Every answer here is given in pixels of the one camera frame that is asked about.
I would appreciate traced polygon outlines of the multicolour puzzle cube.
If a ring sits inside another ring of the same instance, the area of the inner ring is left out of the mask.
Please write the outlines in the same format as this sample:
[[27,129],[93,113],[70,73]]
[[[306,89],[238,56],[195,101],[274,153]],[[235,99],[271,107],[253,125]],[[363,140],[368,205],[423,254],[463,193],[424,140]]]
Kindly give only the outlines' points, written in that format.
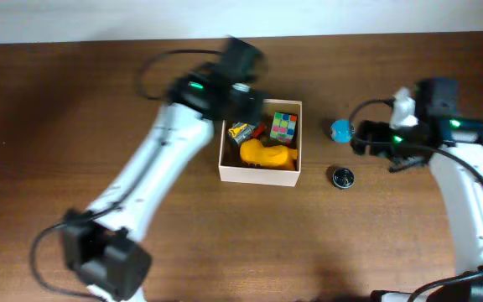
[[290,145],[298,124],[298,116],[290,113],[275,112],[270,130],[270,138]]

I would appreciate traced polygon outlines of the yellow toy animal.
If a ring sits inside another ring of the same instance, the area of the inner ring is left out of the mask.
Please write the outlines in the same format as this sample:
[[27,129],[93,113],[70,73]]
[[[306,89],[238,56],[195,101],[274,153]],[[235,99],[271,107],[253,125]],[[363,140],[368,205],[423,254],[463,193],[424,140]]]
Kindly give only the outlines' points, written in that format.
[[241,161],[266,169],[296,170],[298,150],[283,145],[265,147],[260,140],[250,139],[240,147]]

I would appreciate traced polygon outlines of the pink cardboard box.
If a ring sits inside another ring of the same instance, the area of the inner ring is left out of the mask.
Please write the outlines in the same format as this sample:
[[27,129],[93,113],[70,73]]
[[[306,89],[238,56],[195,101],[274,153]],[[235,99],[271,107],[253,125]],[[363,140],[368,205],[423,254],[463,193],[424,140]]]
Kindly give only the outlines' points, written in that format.
[[227,129],[232,121],[221,124],[221,139],[219,147],[218,170],[221,181],[294,187],[301,174],[303,150],[303,103],[300,101],[266,99],[262,113],[272,116],[275,112],[292,113],[298,117],[295,128],[293,146],[298,150],[299,158],[295,161],[295,170],[252,168],[241,162],[239,151],[227,137]]

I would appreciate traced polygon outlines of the blue toy ball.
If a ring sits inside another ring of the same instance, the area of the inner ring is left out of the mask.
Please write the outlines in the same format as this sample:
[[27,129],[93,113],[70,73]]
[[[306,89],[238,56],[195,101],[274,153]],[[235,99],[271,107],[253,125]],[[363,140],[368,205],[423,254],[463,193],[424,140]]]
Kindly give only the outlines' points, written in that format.
[[330,137],[336,143],[349,143],[354,134],[354,126],[346,119],[335,120],[330,126]]

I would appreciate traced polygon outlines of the round black tin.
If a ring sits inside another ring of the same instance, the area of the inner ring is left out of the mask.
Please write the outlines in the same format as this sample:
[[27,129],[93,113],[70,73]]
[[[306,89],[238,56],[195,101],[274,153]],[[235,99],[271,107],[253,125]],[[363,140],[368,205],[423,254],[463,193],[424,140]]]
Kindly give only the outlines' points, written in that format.
[[355,184],[355,175],[350,169],[337,168],[331,175],[331,181],[336,188],[347,190]]

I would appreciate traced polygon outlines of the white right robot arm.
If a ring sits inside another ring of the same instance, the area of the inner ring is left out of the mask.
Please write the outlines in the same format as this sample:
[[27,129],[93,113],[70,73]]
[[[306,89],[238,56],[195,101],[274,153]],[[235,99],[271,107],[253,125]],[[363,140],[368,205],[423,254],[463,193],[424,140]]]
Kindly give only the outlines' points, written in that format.
[[413,127],[363,121],[351,143],[357,154],[392,162],[397,173],[426,164],[440,189],[454,241],[456,273],[412,293],[375,290],[373,301],[483,301],[483,122],[429,117]]

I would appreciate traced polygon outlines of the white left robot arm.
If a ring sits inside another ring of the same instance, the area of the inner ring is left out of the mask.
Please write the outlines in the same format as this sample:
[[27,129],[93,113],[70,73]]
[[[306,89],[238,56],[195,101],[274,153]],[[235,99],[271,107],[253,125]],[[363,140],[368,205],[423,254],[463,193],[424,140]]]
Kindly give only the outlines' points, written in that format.
[[87,298],[142,301],[153,258],[141,246],[163,198],[189,161],[213,138],[216,121],[257,122],[266,95],[248,84],[178,79],[148,136],[89,207],[69,210],[61,231],[65,264]]

